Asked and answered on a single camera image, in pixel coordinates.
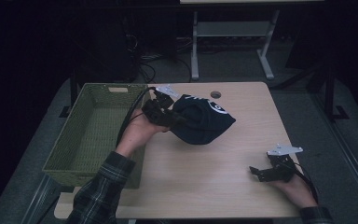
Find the green wicker basket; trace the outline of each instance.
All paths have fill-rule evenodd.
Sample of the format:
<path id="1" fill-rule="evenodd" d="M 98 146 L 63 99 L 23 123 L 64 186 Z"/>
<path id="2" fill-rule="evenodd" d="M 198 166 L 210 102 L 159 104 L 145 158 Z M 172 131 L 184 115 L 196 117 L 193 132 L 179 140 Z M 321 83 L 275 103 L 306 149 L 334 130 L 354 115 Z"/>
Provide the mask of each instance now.
<path id="1" fill-rule="evenodd" d="M 81 187 L 91 180 L 115 149 L 117 134 L 133 101 L 145 84 L 86 83 L 79 93 L 60 136 L 51 150 L 43 172 L 63 186 Z M 138 108 L 150 99 L 144 96 Z M 145 147 L 132 155 L 136 166 L 126 184 L 139 188 Z"/>

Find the flannel shirt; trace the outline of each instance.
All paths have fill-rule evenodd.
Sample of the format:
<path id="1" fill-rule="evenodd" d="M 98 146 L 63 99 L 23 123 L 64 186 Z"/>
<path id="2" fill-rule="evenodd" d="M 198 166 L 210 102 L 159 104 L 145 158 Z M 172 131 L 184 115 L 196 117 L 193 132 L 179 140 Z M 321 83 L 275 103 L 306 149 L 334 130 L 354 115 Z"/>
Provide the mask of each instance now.
<path id="1" fill-rule="evenodd" d="M 111 152 L 97 175 L 91 179 L 74 198 L 74 210 L 66 223 L 114 223 L 120 193 L 135 165 L 116 152 Z M 306 224 L 333 224 L 324 207 L 310 207 L 300 210 Z"/>

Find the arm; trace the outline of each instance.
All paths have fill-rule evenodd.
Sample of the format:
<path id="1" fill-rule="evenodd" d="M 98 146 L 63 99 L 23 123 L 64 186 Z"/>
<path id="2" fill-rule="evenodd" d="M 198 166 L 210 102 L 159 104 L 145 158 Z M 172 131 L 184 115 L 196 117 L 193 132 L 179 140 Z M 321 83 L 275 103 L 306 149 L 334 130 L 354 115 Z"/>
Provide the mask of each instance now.
<path id="1" fill-rule="evenodd" d="M 153 134 L 168 131 L 168 128 L 151 124 L 140 114 L 141 111 L 134 112 L 134 119 L 116 150 L 109 154 L 97 175 L 77 193 L 67 223 L 116 223 L 120 193 L 135 165 L 130 160 L 132 153 L 146 144 Z"/>
<path id="2" fill-rule="evenodd" d="M 285 183 L 283 181 L 268 182 L 280 189 L 287 198 L 300 209 L 300 215 L 307 224 L 333 224 L 327 208 L 319 206 L 312 197 L 307 184 L 297 175 Z"/>

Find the wooden table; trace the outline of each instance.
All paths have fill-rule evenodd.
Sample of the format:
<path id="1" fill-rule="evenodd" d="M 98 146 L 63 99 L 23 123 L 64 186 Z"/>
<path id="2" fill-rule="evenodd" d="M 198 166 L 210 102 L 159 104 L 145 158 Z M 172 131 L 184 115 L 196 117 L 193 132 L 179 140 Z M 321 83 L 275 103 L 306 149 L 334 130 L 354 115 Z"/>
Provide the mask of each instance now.
<path id="1" fill-rule="evenodd" d="M 237 121 L 205 146 L 173 133 L 158 133 L 145 150 L 138 189 L 124 189 L 119 218 L 296 217 L 297 209 L 275 188 L 258 182 L 249 166 L 270 168 L 266 152 L 290 145 L 281 118 L 262 82 L 172 84 L 180 94 L 208 98 Z M 221 92 L 213 99 L 212 91 Z M 72 211 L 73 193 L 62 193 L 57 218 Z"/>

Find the plaid shirt sleeve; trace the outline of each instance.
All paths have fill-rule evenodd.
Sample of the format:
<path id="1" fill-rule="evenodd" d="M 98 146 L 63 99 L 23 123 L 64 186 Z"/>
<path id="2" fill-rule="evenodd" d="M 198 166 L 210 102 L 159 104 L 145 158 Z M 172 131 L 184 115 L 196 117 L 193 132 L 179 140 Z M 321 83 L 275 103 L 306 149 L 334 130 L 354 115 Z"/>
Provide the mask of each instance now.
<path id="1" fill-rule="evenodd" d="M 74 210 L 66 223 L 116 223 L 120 193 L 135 165 L 111 152 L 97 175 L 74 198 Z"/>

